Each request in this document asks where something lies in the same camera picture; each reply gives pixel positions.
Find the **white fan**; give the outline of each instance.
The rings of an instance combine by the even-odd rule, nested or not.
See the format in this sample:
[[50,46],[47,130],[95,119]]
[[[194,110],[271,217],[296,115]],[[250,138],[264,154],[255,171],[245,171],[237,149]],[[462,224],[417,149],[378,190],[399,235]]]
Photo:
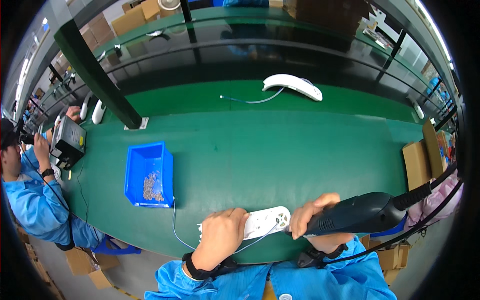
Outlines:
[[166,11],[174,11],[180,7],[180,0],[158,0],[158,5]]

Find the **white label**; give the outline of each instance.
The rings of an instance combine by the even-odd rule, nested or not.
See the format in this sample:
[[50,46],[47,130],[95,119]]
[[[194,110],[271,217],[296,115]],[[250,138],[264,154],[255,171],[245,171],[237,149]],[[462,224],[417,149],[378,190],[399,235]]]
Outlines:
[[58,158],[61,155],[61,151],[57,148],[54,148],[52,150],[52,155]]

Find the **plastic bag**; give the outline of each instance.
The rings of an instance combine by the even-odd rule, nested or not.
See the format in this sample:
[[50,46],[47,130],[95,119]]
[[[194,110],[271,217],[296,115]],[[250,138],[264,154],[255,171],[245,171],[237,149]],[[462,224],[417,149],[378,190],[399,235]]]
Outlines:
[[[453,188],[458,183],[458,179],[456,177],[457,171],[447,177],[439,186],[433,189],[432,193],[422,201],[418,202],[417,204],[413,205],[411,208],[408,209],[408,217],[403,226],[403,230],[409,230],[413,225],[415,225],[420,220],[423,220],[426,216],[428,216],[435,208],[442,203],[448,194],[453,190]],[[458,205],[460,198],[462,197],[463,191],[463,184],[460,186],[456,194],[452,197],[452,199],[447,203],[447,205],[426,225],[430,225],[435,223],[438,220],[445,219],[448,217]]]

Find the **fluorescent light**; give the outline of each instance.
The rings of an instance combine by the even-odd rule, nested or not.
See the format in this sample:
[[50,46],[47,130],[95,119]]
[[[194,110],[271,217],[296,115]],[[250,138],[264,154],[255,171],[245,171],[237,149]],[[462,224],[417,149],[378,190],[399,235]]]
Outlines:
[[17,85],[17,92],[15,93],[15,100],[20,100],[20,96],[22,94],[22,85]]
[[437,35],[438,39],[440,40],[440,44],[442,45],[442,48],[444,49],[445,55],[447,56],[448,61],[451,61],[452,59],[450,58],[450,54],[448,54],[447,46],[445,45],[444,39],[442,38],[442,35],[440,34],[440,31],[438,31],[437,25],[433,22],[432,17],[426,10],[426,8],[423,6],[423,4],[420,2],[420,0],[415,0],[415,3],[420,7],[421,11],[423,14],[427,17],[428,22],[432,25],[433,31]]

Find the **coat button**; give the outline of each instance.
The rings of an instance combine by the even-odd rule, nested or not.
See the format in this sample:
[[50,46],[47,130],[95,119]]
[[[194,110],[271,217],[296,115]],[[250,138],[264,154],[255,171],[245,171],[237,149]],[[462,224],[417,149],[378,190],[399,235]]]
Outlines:
[[281,294],[280,297],[278,297],[278,300],[292,300],[292,295],[290,295],[290,294]]

